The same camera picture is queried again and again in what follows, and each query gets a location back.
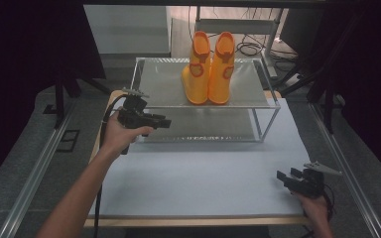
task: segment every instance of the wrist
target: wrist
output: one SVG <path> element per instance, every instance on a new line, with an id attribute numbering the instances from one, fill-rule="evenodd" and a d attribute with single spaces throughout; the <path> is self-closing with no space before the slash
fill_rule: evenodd
<path id="1" fill-rule="evenodd" d="M 119 157 L 118 152 L 113 150 L 112 147 L 102 146 L 98 151 L 95 159 L 100 159 L 104 161 L 108 161 L 110 163 L 114 162 Z"/>
<path id="2" fill-rule="evenodd" d="M 315 232 L 315 237 L 317 238 L 332 238 L 332 231 L 330 229 L 329 222 L 327 219 L 317 220 L 312 224 L 313 230 Z"/>

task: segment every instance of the rubber boot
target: rubber boot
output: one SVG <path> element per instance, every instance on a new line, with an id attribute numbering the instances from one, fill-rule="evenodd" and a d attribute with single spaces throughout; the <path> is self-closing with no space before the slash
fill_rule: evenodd
<path id="1" fill-rule="evenodd" d="M 208 98 L 216 104 L 224 104 L 230 95 L 230 78 L 234 71 L 234 38 L 223 32 L 215 44 L 208 84 Z"/>
<path id="2" fill-rule="evenodd" d="M 182 70 L 182 82 L 188 100 L 202 104 L 208 99 L 210 46 L 205 32 L 195 32 L 190 50 L 190 63 Z"/>

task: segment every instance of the metal rail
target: metal rail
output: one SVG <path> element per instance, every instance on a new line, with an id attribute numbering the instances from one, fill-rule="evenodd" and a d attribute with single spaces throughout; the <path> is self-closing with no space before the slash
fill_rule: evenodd
<path id="1" fill-rule="evenodd" d="M 32 171 L 30 172 L 29 177 L 27 178 L 26 183 L 21 189 L 20 194 L 17 197 L 14 205 L 12 206 L 11 211 L 9 212 L 4 224 L 0 230 L 0 238 L 14 237 L 17 233 L 18 228 L 20 227 L 21 222 L 23 221 L 24 215 L 27 212 L 27 209 L 30 206 L 31 201 L 33 200 L 34 195 L 42 181 L 42 178 L 48 168 L 50 161 L 55 153 L 55 150 L 58 146 L 64 130 L 70 118 L 72 116 L 73 109 L 75 107 L 76 100 L 72 104 L 67 106 L 67 114 L 62 120 L 61 125 L 58 129 L 54 129 L 51 137 L 49 138 L 46 145 L 43 147 L 43 150 L 40 153 L 36 164 L 34 165 Z"/>
<path id="2" fill-rule="evenodd" d="M 351 195 L 354 198 L 354 201 L 357 204 L 360 213 L 363 215 L 364 221 L 366 222 L 366 225 L 368 226 L 370 233 L 375 238 L 381 238 L 381 222 L 379 220 L 379 217 L 377 216 L 375 210 L 370 204 L 369 199 L 366 197 L 363 189 L 361 188 L 360 184 L 355 178 L 354 173 L 352 172 L 343 152 L 341 151 L 338 143 L 336 142 L 336 139 L 333 137 L 332 134 L 330 134 L 327 131 L 325 125 L 322 123 L 322 116 L 318 108 L 318 105 L 310 103 L 309 106 L 315 114 L 317 124 L 319 125 L 320 130 L 326 142 L 329 145 L 332 155 L 335 158 L 336 164 L 344 174 L 343 178 L 345 180 L 345 183 L 348 189 L 350 190 Z"/>

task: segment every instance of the forearm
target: forearm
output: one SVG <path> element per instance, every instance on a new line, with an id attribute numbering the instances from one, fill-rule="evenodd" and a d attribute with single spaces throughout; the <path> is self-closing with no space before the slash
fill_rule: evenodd
<path id="1" fill-rule="evenodd" d="M 113 162 L 100 151 L 42 226 L 37 237 L 78 237 L 88 211 Z"/>
<path id="2" fill-rule="evenodd" d="M 332 231 L 329 226 L 329 222 L 324 219 L 322 221 L 315 221 L 313 223 L 313 230 L 316 238 L 332 238 Z"/>

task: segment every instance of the floor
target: floor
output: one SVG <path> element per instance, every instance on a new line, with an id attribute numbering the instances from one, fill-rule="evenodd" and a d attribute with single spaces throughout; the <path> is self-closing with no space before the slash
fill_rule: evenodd
<path id="1" fill-rule="evenodd" d="M 216 18 L 216 16 L 250 18 L 254 14 L 254 9 L 250 14 L 245 12 L 246 9 L 204 8 L 202 10 L 201 16 L 209 18 Z M 268 18 L 270 13 L 274 16 L 275 11 L 264 9 L 261 18 Z M 189 26 L 193 28 L 192 21 L 188 24 L 188 12 L 188 7 L 172 8 L 172 57 L 174 58 L 186 58 L 190 51 L 190 48 L 184 47 L 190 45 Z M 192 18 L 194 18 L 194 8 L 190 11 L 190 19 Z M 263 41 L 262 36 L 256 36 L 256 38 Z M 278 42 L 274 43 L 273 49 L 292 52 L 284 43 Z M 122 63 L 122 66 L 117 66 L 118 62 L 127 59 L 102 58 L 102 60 L 108 79 L 99 80 L 102 84 L 112 89 L 122 88 L 128 84 L 133 73 L 133 60 L 128 60 L 129 64 Z M 285 74 L 284 71 L 279 70 L 278 73 L 279 76 Z M 78 142 L 73 152 L 56 152 L 53 155 L 34 197 L 31 197 L 28 210 L 24 216 L 20 216 L 22 220 L 17 223 L 16 237 L 34 237 L 52 208 L 87 165 L 108 96 L 81 80 L 78 83 L 82 89 L 81 96 L 77 99 L 65 97 L 67 104 L 74 105 L 74 113 L 66 129 L 80 130 Z M 326 141 L 326 135 L 320 129 L 320 123 L 306 101 L 305 95 L 308 90 L 309 86 L 306 86 L 287 96 L 289 107 L 311 160 L 338 168 L 339 163 Z M 0 230 L 13 209 L 24 183 L 28 180 L 37 158 L 40 157 L 43 145 L 54 133 L 55 115 L 42 114 L 48 104 L 54 103 L 53 88 L 46 89 L 37 96 L 36 110 L 28 126 L 0 169 Z M 370 204 L 372 211 L 381 222 L 381 164 L 347 125 L 339 109 L 334 110 L 332 122 L 333 138 L 349 164 L 355 181 L 361 188 L 360 191 L 367 197 L 366 202 Z M 336 214 L 331 220 L 335 237 L 373 237 L 365 222 L 367 217 L 361 212 L 361 206 L 364 203 L 353 198 L 353 191 L 347 185 L 346 178 L 326 176 L 325 180 L 336 196 Z M 270 226 L 269 230 L 272 237 L 301 237 L 305 234 L 305 229 L 300 225 Z M 123 229 L 100 228 L 100 237 L 124 237 L 124 235 Z M 84 228 L 81 237 L 92 237 L 92 228 Z"/>

